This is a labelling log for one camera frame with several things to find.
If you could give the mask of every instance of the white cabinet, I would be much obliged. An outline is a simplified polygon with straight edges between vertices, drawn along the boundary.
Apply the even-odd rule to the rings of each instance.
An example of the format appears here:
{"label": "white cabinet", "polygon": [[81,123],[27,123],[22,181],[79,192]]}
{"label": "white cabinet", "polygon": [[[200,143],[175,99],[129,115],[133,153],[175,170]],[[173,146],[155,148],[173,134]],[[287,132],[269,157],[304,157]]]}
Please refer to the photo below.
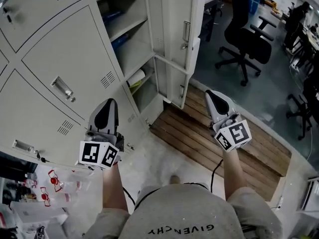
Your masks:
{"label": "white cabinet", "polygon": [[0,91],[0,148],[35,157],[34,147],[50,162],[74,166],[85,129],[40,95],[16,70]]}
{"label": "white cabinet", "polygon": [[3,15],[0,29],[17,51],[40,27],[77,1],[79,0],[8,0],[5,8],[12,23]]}
{"label": "white cabinet", "polygon": [[182,109],[195,69],[204,0],[100,0],[98,6],[102,18],[121,13],[105,28],[112,44],[128,36],[122,46],[114,47],[125,80],[156,58],[153,73],[147,75],[146,70],[142,83],[131,90],[139,112],[158,93]]}
{"label": "white cabinet", "polygon": [[119,87],[119,78],[88,6],[52,29],[28,52],[23,62],[53,94],[85,120]]}
{"label": "white cabinet", "polygon": [[148,0],[154,50],[185,71],[200,34],[204,0]]}
{"label": "white cabinet", "polygon": [[144,126],[139,118],[136,118],[124,130],[119,131],[124,136],[124,148],[126,152],[134,151],[136,145],[143,139],[146,133]]}
{"label": "white cabinet", "polygon": [[119,112],[118,132],[122,133],[122,130],[126,126],[128,126],[128,124],[138,119],[137,114],[135,113],[123,87],[120,87],[116,91],[116,93],[112,96],[112,98],[116,101],[118,105],[118,112]]}
{"label": "white cabinet", "polygon": [[0,75],[2,71],[4,70],[4,68],[7,66],[7,64],[8,64],[7,59],[5,58],[3,53],[0,51]]}

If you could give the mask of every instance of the concrete floor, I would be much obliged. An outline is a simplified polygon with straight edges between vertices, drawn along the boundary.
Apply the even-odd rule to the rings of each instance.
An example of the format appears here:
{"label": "concrete floor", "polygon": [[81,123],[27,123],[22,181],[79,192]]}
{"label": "concrete floor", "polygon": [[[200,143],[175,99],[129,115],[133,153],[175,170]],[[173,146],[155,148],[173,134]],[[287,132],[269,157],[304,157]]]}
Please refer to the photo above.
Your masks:
{"label": "concrete floor", "polygon": [[[219,25],[214,25],[211,41],[205,42],[202,39],[193,78],[232,98],[235,103],[272,128],[302,156],[307,158],[311,151],[311,133],[307,132],[306,137],[299,141],[298,135],[302,134],[300,118],[286,119],[288,110],[296,110],[296,106],[287,101],[287,96],[294,94],[297,97],[301,91],[295,83],[295,77],[290,72],[290,58],[282,48],[286,35],[284,25],[270,14],[268,6],[260,5],[256,14],[250,15],[246,24],[248,29],[250,24],[260,25],[262,22],[258,18],[260,15],[278,26],[277,28],[269,25],[265,27],[264,30],[275,38],[271,42],[271,58],[265,65],[252,60],[262,70],[262,73],[257,78],[255,70],[247,66],[249,83],[246,87],[242,87],[240,82],[243,80],[243,74],[240,66],[237,64],[224,65],[218,70],[214,66],[215,63],[223,59],[232,58],[226,52],[219,54],[220,46],[238,52],[237,48],[227,43],[224,37],[224,30],[232,19],[232,5],[225,3],[222,12],[222,17],[216,15],[215,22]],[[319,141],[317,141],[319,129],[315,121],[313,121],[312,135],[313,147],[309,162],[316,170],[319,170]]]}
{"label": "concrete floor", "polygon": [[[134,153],[123,158],[119,164],[123,186],[136,201],[138,191],[144,186],[161,186],[168,184],[171,175],[180,177],[181,182],[201,182],[210,185],[211,171],[192,161],[178,150],[168,145],[150,132],[136,147]],[[297,211],[306,189],[306,181],[316,172],[300,156],[293,152],[287,176],[282,178],[269,202],[270,207],[278,205],[283,198],[280,209],[272,209],[283,225],[282,239],[290,238],[295,230],[304,231],[315,219]],[[79,193],[79,202],[68,208],[70,214],[63,224],[68,239],[80,239],[94,223],[102,209],[102,172],[98,169],[90,177],[92,183],[88,192]],[[225,199],[224,180],[214,176],[213,194]],[[129,212],[133,212],[132,201],[126,195]]]}

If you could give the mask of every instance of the wooden pallet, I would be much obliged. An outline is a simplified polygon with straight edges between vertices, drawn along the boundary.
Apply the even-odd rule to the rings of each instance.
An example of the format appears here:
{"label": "wooden pallet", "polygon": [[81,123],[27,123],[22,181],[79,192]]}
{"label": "wooden pallet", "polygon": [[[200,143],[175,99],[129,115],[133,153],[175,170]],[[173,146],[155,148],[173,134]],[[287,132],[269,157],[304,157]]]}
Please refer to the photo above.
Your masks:
{"label": "wooden pallet", "polygon": [[[270,201],[279,178],[285,176],[291,154],[278,141],[247,120],[253,139],[238,150],[249,187]],[[151,126],[151,132],[189,158],[214,170],[222,150],[208,130],[204,92],[189,86],[184,109],[168,106]],[[223,177],[223,165],[216,174]]]}

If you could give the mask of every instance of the office chair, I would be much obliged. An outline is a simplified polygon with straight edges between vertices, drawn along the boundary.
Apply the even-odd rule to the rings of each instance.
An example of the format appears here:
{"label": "office chair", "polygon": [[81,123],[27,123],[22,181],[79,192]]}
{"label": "office chair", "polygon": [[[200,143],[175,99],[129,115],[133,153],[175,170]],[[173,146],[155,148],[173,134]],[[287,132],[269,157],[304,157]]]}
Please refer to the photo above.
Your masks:
{"label": "office chair", "polygon": [[244,81],[241,81],[242,86],[246,86],[248,83],[247,69],[246,65],[255,69],[256,76],[259,76],[261,70],[245,58],[246,54],[249,55],[250,59],[256,59],[262,64],[266,64],[269,61],[271,55],[271,45],[261,36],[273,41],[274,38],[263,31],[264,27],[269,24],[276,28],[276,25],[268,21],[267,19],[259,16],[263,21],[259,27],[250,25],[250,28],[255,31],[251,32],[248,29],[243,28],[243,26],[248,22],[248,0],[232,0],[233,4],[233,19],[226,28],[224,35],[228,43],[234,45],[239,49],[239,54],[222,46],[219,48],[219,52],[222,53],[226,51],[234,58],[229,60],[223,60],[215,64],[218,69],[222,65],[228,65],[233,63],[238,63],[241,65],[244,74]]}
{"label": "office chair", "polygon": [[299,97],[302,100],[301,103],[295,98],[294,95],[290,94],[288,96],[288,99],[293,99],[295,101],[298,111],[296,113],[287,112],[286,117],[289,119],[290,117],[301,116],[303,120],[303,135],[299,135],[298,140],[303,139],[306,135],[306,130],[309,131],[312,128],[313,125],[310,122],[311,116],[314,118],[316,123],[319,123],[319,101],[316,98],[318,91],[318,72],[314,71],[304,81],[303,95],[307,101],[304,101],[300,95]]}
{"label": "office chair", "polygon": [[297,117],[301,116],[303,119],[303,135],[298,136],[298,140],[301,140],[306,135],[306,129],[309,131],[312,128],[312,124],[310,122],[310,117],[312,116],[311,111],[307,105],[307,102],[303,100],[303,98],[299,95],[299,98],[301,99],[302,103],[300,103],[297,98],[295,98],[294,95],[290,94],[288,96],[289,99],[293,99],[298,107],[298,111],[296,113],[287,112],[286,117],[289,119],[290,117]]}

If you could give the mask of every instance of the white bottle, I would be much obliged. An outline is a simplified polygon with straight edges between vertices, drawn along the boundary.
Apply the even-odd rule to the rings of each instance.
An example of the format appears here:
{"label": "white bottle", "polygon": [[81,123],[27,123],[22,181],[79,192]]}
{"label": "white bottle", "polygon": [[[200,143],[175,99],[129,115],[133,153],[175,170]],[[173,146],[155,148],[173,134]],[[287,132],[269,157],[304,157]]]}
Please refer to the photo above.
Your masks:
{"label": "white bottle", "polygon": [[56,178],[50,179],[51,184],[53,184],[55,192],[61,193],[76,193],[82,189],[82,181],[59,181]]}
{"label": "white bottle", "polygon": [[49,184],[51,184],[47,187],[49,192],[54,190],[61,193],[76,193],[80,190],[86,191],[90,184],[86,178],[65,170],[58,170],[57,173],[51,170],[48,175],[50,177]]}
{"label": "white bottle", "polygon": [[47,207],[60,208],[70,207],[77,203],[78,195],[76,193],[48,193],[45,188],[41,188],[41,198],[44,200],[44,205]]}

